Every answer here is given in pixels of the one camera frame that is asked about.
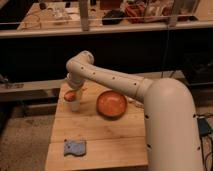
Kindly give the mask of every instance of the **orange bowl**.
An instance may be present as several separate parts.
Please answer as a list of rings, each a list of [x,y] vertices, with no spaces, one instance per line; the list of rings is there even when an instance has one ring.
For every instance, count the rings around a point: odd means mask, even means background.
[[[113,90],[101,93],[96,102],[98,113],[108,118],[119,118],[127,108],[127,100],[124,95]]]

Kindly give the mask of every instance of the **wooden table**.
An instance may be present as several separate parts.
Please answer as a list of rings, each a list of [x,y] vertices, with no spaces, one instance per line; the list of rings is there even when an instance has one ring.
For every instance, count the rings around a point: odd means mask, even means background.
[[[96,112],[96,99],[107,90],[86,82],[80,110],[71,112],[63,100],[70,88],[62,83],[45,169],[86,170],[98,168],[146,166],[147,153],[143,109],[128,104],[126,113],[116,121],[106,120]],[[64,157],[64,140],[86,140],[87,154]]]

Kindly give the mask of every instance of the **cable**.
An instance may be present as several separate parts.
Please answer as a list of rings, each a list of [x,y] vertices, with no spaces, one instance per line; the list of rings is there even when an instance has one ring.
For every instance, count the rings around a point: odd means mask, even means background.
[[[169,26],[167,26],[167,36],[166,36],[166,47],[165,47],[165,51],[164,51],[164,55],[163,55],[163,59],[162,59],[162,67],[161,67],[161,78],[163,78],[163,72],[164,72],[164,67],[166,64],[166,58],[168,56],[168,49],[169,49],[169,38],[170,37],[170,30],[169,30]]]
[[[176,70],[172,71],[172,73],[170,74],[169,78],[172,78],[175,73],[176,73]]]

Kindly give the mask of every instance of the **gray cloth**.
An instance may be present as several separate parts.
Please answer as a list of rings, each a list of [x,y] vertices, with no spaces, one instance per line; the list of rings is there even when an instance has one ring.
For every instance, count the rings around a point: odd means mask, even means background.
[[[65,140],[64,141],[64,156],[72,154],[74,156],[83,156],[86,154],[86,141],[74,141]]]

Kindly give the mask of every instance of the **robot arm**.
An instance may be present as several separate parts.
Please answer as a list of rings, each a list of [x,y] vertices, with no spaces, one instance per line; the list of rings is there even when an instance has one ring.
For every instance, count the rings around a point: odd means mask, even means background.
[[[90,79],[144,103],[150,171],[203,171],[195,105],[175,79],[156,81],[93,66],[83,51],[67,62],[68,84],[79,89]]]

